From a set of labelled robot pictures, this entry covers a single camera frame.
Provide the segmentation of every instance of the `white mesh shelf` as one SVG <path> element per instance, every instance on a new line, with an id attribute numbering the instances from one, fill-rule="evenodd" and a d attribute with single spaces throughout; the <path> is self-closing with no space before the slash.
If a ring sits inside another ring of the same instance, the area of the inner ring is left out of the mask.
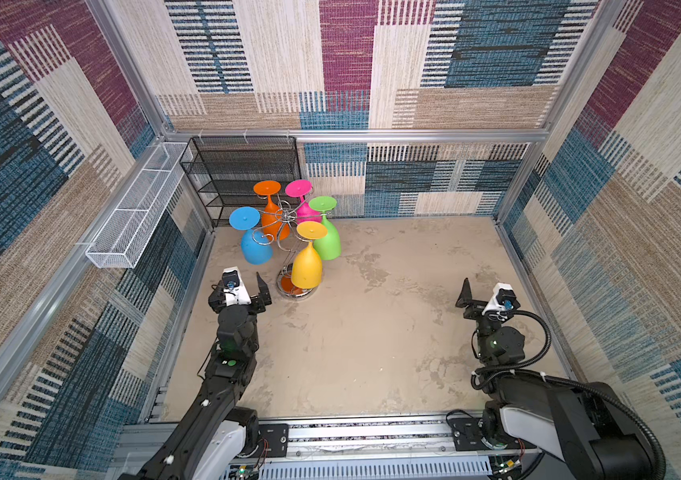
<path id="1" fill-rule="evenodd" d="M 185 143 L 154 150 L 87 249 L 96 267 L 135 268 L 183 177 L 180 162 L 191 156 Z"/>

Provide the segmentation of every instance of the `stained surface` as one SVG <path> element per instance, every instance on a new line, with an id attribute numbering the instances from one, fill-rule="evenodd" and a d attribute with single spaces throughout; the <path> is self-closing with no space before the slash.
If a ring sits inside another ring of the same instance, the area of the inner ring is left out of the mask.
<path id="1" fill-rule="evenodd" d="M 496 282 L 511 283 L 523 308 L 532 308 L 519 285 L 493 222 L 486 217 L 335 220 L 344 253 L 324 263 L 324 281 L 302 302 L 276 293 L 258 316 L 258 368 L 240 405 L 261 417 L 482 408 L 472 390 L 479 366 L 470 346 L 474 322 L 455 300 L 468 277 L 476 298 Z M 262 266 L 244 261 L 241 232 L 221 228 L 175 364 L 163 418 L 178 420 L 196 395 L 196 372 L 214 341 L 211 285 L 226 266 L 239 266 L 250 294 L 255 271 L 271 286 L 284 256 Z M 512 320 L 527 337 L 528 356 L 543 332 Z M 553 352 L 537 364 L 550 375 L 563 370 Z"/>

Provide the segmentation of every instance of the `black wire rack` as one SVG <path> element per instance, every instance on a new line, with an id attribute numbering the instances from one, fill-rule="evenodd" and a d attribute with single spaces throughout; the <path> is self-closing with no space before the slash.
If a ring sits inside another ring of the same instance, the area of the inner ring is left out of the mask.
<path id="1" fill-rule="evenodd" d="M 300 179 L 293 137 L 193 137 L 188 148 L 193 160 L 181 166 L 215 226 L 228 225 L 240 206 L 266 205 L 252 190 L 258 182 L 276 180 L 284 189 Z"/>

